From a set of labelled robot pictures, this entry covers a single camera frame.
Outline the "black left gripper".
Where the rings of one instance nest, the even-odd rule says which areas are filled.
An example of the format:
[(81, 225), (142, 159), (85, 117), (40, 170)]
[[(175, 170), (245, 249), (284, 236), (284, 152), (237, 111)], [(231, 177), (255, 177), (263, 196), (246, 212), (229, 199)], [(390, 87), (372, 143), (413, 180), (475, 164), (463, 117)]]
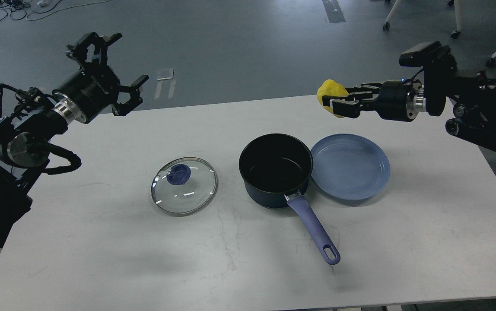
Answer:
[[(141, 75), (130, 86), (122, 86), (108, 65), (108, 47), (121, 38), (122, 33), (101, 37), (91, 32), (75, 44), (67, 45), (66, 56), (75, 61), (79, 69), (53, 90), (53, 97), (68, 123), (88, 124), (108, 105), (114, 116), (124, 117), (143, 103), (140, 88), (149, 80), (149, 75)], [(117, 102), (119, 94), (128, 94), (129, 100)]]

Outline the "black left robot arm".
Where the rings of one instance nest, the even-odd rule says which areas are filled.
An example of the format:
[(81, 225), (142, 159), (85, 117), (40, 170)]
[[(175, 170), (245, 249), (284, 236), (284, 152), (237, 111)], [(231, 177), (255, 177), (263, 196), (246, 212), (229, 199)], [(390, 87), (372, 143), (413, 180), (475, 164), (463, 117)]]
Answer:
[(66, 55), (79, 65), (64, 83), (45, 94), (36, 87), (19, 90), (0, 83), (0, 248), (12, 226), (31, 209), (28, 193), (42, 174), (76, 171), (80, 157), (51, 143), (78, 121), (88, 124), (108, 106), (115, 116), (126, 116), (142, 104), (140, 76), (130, 86), (121, 84), (108, 65), (108, 47), (121, 33), (84, 35), (68, 45)]

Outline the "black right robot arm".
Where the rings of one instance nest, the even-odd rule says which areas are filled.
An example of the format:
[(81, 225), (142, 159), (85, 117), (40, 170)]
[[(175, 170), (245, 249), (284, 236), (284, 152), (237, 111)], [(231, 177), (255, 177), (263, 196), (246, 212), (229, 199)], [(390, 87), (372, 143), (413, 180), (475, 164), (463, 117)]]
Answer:
[(319, 103), (338, 118), (374, 111), (384, 120), (412, 122), (420, 113), (440, 116), (449, 99), (454, 116), (445, 123), (447, 133), (496, 152), (496, 79), (485, 71), (460, 76), (450, 47), (439, 41), (408, 49), (399, 65), (418, 68), (423, 80), (413, 76), (343, 87), (328, 79), (318, 89)]

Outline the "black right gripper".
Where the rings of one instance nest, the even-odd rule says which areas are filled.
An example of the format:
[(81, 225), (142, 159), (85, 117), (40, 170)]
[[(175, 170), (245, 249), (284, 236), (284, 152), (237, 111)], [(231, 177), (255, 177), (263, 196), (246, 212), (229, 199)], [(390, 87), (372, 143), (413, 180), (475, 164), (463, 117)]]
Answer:
[(346, 88), (345, 97), (378, 97), (373, 102), (323, 97), (322, 106), (338, 118), (358, 118), (363, 111), (376, 111), (380, 118), (412, 122), (420, 112), (426, 112), (424, 85), (417, 79), (389, 79), (384, 83), (362, 83)]

